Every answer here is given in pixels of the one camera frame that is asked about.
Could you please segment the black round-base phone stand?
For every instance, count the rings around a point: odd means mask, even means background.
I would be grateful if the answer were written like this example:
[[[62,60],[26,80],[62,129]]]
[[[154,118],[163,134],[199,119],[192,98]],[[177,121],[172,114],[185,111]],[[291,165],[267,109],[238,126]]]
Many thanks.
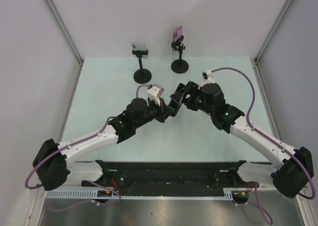
[[[139,69],[134,73],[134,81],[139,84],[148,83],[152,79],[152,74],[148,69],[143,67],[142,58],[148,57],[148,50],[140,51],[140,50],[132,50],[132,54],[138,58],[139,61]]]

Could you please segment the white smartphone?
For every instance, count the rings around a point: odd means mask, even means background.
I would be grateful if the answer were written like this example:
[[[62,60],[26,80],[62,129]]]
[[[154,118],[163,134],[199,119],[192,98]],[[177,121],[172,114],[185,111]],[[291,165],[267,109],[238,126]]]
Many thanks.
[[[132,42],[132,54],[136,58],[147,59],[149,51],[145,45],[145,43]]]

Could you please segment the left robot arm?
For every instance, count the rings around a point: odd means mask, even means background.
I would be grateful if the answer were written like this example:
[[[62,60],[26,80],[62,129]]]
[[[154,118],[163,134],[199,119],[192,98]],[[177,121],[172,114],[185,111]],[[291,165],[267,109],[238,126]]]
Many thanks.
[[[46,140],[32,163],[40,185],[46,191],[57,189],[67,181],[72,173],[71,165],[78,158],[131,138],[138,128],[153,120],[164,123],[179,109],[180,105],[174,100],[165,104],[162,98],[159,102],[134,98],[121,114],[109,117],[104,126],[94,133],[68,142]]]

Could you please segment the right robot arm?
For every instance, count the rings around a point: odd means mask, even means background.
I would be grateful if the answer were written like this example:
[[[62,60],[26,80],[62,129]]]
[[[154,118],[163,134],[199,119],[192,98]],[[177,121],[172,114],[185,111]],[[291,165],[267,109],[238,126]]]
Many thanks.
[[[211,117],[217,129],[241,139],[268,159],[269,164],[241,161],[239,167],[229,174],[233,186],[241,187],[248,181],[263,183],[274,186],[286,197],[294,198],[310,184],[312,193],[316,193],[310,151],[305,147],[296,149],[262,132],[242,111],[226,103],[218,84],[181,83],[170,97],[177,109],[185,105],[192,111],[203,111]]]

